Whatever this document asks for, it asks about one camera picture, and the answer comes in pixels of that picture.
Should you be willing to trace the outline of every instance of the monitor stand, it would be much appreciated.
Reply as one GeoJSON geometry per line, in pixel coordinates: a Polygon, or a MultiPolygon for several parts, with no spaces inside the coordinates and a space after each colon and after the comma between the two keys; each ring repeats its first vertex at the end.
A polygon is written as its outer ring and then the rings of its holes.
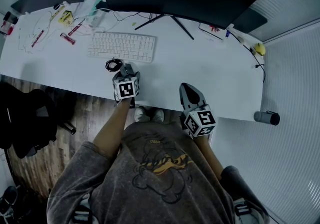
{"type": "Polygon", "coordinates": [[[147,25],[147,24],[150,24],[151,22],[153,22],[153,21],[155,21],[155,20],[157,20],[157,19],[159,19],[159,18],[165,17],[165,16],[171,17],[171,18],[182,28],[182,30],[184,30],[184,31],[189,35],[189,37],[194,40],[194,38],[191,36],[191,34],[186,30],[186,28],[182,25],[182,23],[179,22],[179,20],[178,20],[177,18],[175,18],[174,16],[165,15],[165,14],[161,14],[160,16],[157,16],[157,17],[155,17],[155,18],[153,18],[153,19],[150,19],[148,22],[146,22],[146,23],[138,26],[137,28],[135,28],[135,30],[138,30],[138,29],[141,28],[142,26],[145,26],[145,25],[147,25]]]}

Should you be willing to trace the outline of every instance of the sneaker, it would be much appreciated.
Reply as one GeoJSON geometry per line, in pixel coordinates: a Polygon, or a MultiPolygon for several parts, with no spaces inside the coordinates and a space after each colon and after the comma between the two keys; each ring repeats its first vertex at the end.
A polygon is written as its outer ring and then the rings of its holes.
{"type": "Polygon", "coordinates": [[[145,108],[143,106],[139,106],[135,109],[134,120],[136,122],[148,122],[150,121],[150,117],[145,113],[145,108]]]}
{"type": "Polygon", "coordinates": [[[152,121],[163,122],[165,120],[165,113],[162,109],[157,108],[153,114],[152,121]]]}

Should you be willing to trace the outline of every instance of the small box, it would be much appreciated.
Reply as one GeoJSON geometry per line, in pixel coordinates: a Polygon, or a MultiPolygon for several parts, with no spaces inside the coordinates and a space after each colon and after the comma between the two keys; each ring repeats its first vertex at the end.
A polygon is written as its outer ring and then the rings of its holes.
{"type": "Polygon", "coordinates": [[[216,126],[215,118],[210,110],[191,111],[184,122],[194,137],[209,135],[216,126]]]}
{"type": "Polygon", "coordinates": [[[115,93],[119,99],[135,97],[139,92],[136,77],[120,78],[113,81],[115,93]]]}

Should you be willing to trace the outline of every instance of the black chair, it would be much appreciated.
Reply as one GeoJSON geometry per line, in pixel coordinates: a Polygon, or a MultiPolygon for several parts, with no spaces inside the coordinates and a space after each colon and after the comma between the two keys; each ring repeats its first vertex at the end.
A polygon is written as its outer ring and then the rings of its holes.
{"type": "Polygon", "coordinates": [[[0,82],[0,148],[13,145],[19,158],[32,156],[56,140],[57,124],[72,134],[76,131],[59,120],[56,106],[46,92],[35,89],[23,93],[0,82]]]}

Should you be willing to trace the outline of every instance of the keyboard keys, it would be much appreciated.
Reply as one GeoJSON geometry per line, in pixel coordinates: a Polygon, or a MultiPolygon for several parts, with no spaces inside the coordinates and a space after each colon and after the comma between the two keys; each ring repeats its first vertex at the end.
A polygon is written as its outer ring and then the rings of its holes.
{"type": "Polygon", "coordinates": [[[117,57],[150,63],[153,57],[154,37],[94,33],[87,48],[87,55],[94,57],[117,57]]]}

